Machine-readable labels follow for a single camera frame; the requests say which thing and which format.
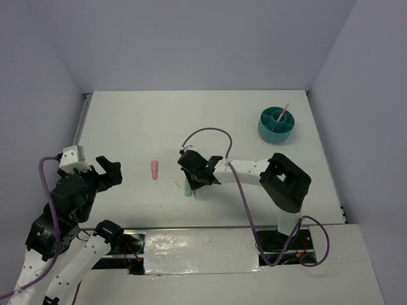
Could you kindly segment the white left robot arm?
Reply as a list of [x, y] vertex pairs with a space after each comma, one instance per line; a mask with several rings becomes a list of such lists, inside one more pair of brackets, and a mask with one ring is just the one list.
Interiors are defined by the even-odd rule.
[[[53, 190], [49, 189], [44, 173], [44, 163], [50, 159], [59, 163], [60, 180]], [[123, 228], [104, 220], [98, 223], [79, 254], [61, 271], [56, 269], [79, 235], [79, 225], [88, 220], [97, 193], [122, 183], [119, 162], [111, 162], [105, 156], [97, 157], [96, 161], [104, 169], [103, 174], [80, 159], [75, 151], [40, 159], [39, 175], [47, 203], [31, 225], [15, 288], [1, 299], [7, 299], [9, 304], [62, 304], [103, 256], [123, 249]]]

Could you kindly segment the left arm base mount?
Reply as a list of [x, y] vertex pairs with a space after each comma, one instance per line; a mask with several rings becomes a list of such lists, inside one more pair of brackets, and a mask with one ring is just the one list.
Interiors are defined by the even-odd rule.
[[92, 269], [124, 269], [130, 275], [144, 274], [145, 234], [128, 234], [110, 220], [98, 223], [94, 234], [107, 241], [109, 252], [104, 254]]

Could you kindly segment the pink pen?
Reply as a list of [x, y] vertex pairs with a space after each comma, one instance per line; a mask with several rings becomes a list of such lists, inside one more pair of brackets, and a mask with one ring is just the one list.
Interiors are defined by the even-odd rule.
[[287, 103], [287, 105], [285, 106], [285, 108], [281, 111], [279, 117], [278, 117], [278, 122], [282, 120], [283, 116], [285, 115], [287, 108], [289, 107], [290, 103]]

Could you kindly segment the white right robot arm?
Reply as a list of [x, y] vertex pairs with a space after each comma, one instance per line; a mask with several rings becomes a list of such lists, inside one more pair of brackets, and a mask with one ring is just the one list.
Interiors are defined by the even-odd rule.
[[277, 243], [282, 248], [291, 248], [298, 242], [294, 227], [301, 217], [312, 179], [288, 157], [275, 153], [270, 159], [230, 161], [221, 156], [206, 160], [194, 150], [180, 154], [177, 164], [192, 190], [237, 182], [262, 187], [279, 209]]

